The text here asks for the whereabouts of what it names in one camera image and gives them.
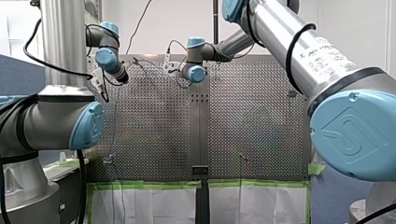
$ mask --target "vertical metal bar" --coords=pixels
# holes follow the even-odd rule
[[[219,43],[219,0],[213,0],[213,43]]]
[[[85,14],[81,0],[41,0],[44,58],[53,65],[87,72]],[[86,78],[46,67],[47,85],[84,87]]]

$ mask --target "perforated metal panel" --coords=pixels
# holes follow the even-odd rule
[[[146,59],[161,65],[163,56]],[[130,65],[130,84],[107,85],[110,103],[91,181],[188,180],[193,165],[209,165],[209,178],[307,175],[305,100],[289,97],[293,88],[272,57],[212,63],[206,81],[187,90],[157,66],[141,64],[146,73]],[[104,164],[108,155],[113,162]]]
[[[209,178],[304,179],[304,104],[272,57],[210,70]]]
[[[105,132],[97,157],[90,164],[93,182],[191,179],[189,90],[158,67],[141,64],[143,69],[128,65],[129,84],[107,84],[110,103],[105,104]],[[108,155],[113,162],[104,164]]]

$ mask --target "silver robot arm segment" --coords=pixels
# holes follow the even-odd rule
[[[396,180],[396,80],[354,64],[300,19],[298,0],[289,6],[224,0],[222,12],[267,47],[309,99],[312,141],[330,166],[358,179]]]

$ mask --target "white fabric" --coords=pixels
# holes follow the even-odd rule
[[[306,224],[306,189],[243,186],[210,189],[210,219],[216,224]]]
[[[196,189],[114,189],[92,195],[92,224],[195,224]]]

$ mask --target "wall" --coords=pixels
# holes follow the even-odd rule
[[[103,0],[103,20],[115,22],[120,27],[120,52],[125,53],[129,38],[148,0]],[[134,37],[130,53],[164,54],[172,39],[183,44],[191,36],[201,36],[208,42],[213,41],[213,1],[212,0],[153,0],[145,18]],[[318,23],[318,0],[302,0],[303,19]],[[219,39],[224,39],[239,27],[221,17],[219,1]],[[172,53],[185,53],[173,47]],[[265,49],[255,47],[251,54],[267,54]]]
[[[356,64],[389,70],[390,2],[320,0],[320,33]]]
[[[36,63],[30,60],[23,52],[24,44],[32,35],[35,24],[41,17],[40,11],[35,7],[31,7],[29,2],[26,0],[0,0],[0,54],[29,63]],[[85,14],[85,21],[87,24],[97,23],[89,13]],[[35,57],[43,59],[41,26],[36,38],[29,46],[29,52]]]

